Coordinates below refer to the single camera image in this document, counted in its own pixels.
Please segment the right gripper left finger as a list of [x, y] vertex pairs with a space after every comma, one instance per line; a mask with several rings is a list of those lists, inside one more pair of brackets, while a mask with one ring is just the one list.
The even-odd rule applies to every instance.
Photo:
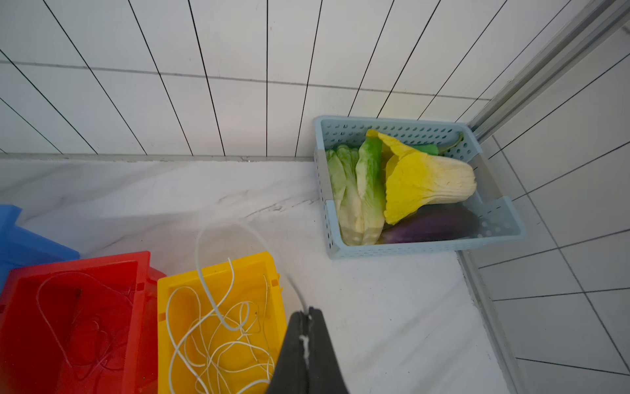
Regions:
[[267, 394], [308, 393], [308, 315], [291, 315]]

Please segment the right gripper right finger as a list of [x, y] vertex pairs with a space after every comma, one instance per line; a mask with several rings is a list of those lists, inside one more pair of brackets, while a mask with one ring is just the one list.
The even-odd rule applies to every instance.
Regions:
[[323, 312], [313, 307], [308, 311], [307, 338], [308, 393], [348, 394]]

